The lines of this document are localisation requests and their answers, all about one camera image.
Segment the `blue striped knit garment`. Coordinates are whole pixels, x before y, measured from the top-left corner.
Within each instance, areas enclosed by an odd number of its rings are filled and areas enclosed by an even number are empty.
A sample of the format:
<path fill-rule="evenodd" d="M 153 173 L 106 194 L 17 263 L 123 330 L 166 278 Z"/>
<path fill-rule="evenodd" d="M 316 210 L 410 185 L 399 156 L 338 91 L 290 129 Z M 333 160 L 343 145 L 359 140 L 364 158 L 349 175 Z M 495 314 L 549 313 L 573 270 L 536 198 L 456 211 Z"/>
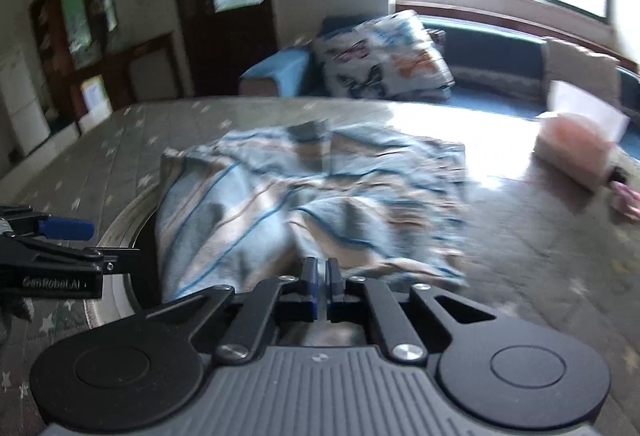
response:
<path fill-rule="evenodd" d="M 241 292 L 307 257 L 404 292 L 465 284 L 461 144 L 373 123 L 232 130 L 168 149 L 155 215 L 160 296 Z"/>

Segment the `round black induction cooktop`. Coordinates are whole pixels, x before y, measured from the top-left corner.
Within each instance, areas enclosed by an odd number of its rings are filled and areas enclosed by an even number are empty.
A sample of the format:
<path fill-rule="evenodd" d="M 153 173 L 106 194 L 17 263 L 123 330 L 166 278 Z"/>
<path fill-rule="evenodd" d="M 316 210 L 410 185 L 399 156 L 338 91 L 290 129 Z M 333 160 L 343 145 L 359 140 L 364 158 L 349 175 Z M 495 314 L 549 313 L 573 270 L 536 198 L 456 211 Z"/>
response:
<path fill-rule="evenodd" d="M 160 188 L 152 185 L 124 208 L 104 232 L 106 253 L 102 295 L 85 300 L 90 329 L 160 306 L 155 212 Z"/>

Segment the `white refrigerator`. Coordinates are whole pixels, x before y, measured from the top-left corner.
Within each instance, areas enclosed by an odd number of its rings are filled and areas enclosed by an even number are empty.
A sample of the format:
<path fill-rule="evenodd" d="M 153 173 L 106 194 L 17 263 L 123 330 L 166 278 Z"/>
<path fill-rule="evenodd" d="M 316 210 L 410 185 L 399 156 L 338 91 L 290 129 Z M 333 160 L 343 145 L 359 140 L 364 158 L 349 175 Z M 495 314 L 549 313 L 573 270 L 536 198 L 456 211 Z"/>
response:
<path fill-rule="evenodd" d="M 1 98 L 17 149 L 29 156 L 50 136 L 50 128 L 21 47 L 1 57 Z"/>

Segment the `dark wooden cabinet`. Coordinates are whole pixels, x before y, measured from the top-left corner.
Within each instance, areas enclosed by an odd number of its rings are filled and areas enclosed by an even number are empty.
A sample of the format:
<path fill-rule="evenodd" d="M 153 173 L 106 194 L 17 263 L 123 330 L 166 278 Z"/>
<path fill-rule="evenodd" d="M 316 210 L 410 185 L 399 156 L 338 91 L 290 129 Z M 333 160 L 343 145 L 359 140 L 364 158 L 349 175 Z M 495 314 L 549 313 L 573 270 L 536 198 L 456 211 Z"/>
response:
<path fill-rule="evenodd" d="M 171 35 L 119 46 L 114 0 L 34 0 L 29 17 L 50 125 L 78 126 L 102 104 L 120 109 L 186 96 Z"/>

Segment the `butterfly print pillow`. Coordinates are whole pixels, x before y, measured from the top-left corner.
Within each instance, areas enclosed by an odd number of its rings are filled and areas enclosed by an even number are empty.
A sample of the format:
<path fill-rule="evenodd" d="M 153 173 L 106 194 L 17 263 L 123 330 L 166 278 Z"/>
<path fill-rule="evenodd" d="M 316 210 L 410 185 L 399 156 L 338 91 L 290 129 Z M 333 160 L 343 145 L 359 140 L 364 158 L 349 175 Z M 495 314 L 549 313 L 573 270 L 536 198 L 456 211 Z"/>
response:
<path fill-rule="evenodd" d="M 454 77 L 412 10 L 317 37 L 312 43 L 333 97 L 444 101 Z"/>

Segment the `blue bench sofa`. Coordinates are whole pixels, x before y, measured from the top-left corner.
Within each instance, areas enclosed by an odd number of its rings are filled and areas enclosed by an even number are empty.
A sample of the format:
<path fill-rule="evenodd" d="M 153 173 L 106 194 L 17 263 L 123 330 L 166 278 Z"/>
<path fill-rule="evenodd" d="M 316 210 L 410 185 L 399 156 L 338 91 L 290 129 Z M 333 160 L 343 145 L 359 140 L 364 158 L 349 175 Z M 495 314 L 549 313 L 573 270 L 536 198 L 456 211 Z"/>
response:
<path fill-rule="evenodd" d="M 567 40 L 412 10 L 325 18 L 310 42 L 249 68 L 240 78 L 240 93 L 442 102 L 534 118 L 547 109 L 554 81 L 629 112 L 634 122 L 623 146 L 639 152 L 639 78 L 617 59 Z"/>

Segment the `pink tissue box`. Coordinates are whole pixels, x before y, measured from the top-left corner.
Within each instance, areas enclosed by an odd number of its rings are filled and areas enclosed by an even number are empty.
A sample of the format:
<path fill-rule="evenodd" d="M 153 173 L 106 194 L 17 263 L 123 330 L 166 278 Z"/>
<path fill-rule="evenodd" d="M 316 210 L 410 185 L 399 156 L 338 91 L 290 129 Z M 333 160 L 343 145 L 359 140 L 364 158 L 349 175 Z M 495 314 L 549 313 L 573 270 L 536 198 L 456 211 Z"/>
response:
<path fill-rule="evenodd" d="M 563 81 L 550 84 L 548 110 L 538 116 L 534 155 L 596 192 L 613 168 L 629 118 L 612 104 Z"/>

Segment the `pink hair clip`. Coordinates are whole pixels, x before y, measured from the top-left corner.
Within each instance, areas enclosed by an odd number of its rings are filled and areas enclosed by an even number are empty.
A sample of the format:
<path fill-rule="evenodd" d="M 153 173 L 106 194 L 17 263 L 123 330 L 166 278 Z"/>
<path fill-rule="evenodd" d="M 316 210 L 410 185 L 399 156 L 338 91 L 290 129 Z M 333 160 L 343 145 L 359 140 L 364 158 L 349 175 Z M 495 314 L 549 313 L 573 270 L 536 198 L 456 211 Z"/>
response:
<path fill-rule="evenodd" d="M 628 174 L 619 166 L 612 169 L 608 176 L 608 188 L 611 191 L 610 203 L 617 213 L 630 220 L 638 220 L 639 193 L 627 185 Z"/>

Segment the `beige cushion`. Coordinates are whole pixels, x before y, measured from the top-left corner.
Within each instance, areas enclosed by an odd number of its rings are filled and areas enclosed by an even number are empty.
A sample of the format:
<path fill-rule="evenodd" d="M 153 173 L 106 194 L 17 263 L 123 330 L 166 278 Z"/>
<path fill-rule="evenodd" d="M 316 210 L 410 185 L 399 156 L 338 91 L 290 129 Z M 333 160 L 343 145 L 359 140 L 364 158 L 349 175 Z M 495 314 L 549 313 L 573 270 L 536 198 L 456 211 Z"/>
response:
<path fill-rule="evenodd" d="M 591 49 L 545 37 L 541 45 L 544 72 L 541 88 L 548 96 L 551 82 L 570 83 L 616 108 L 622 103 L 620 62 L 609 55 Z"/>

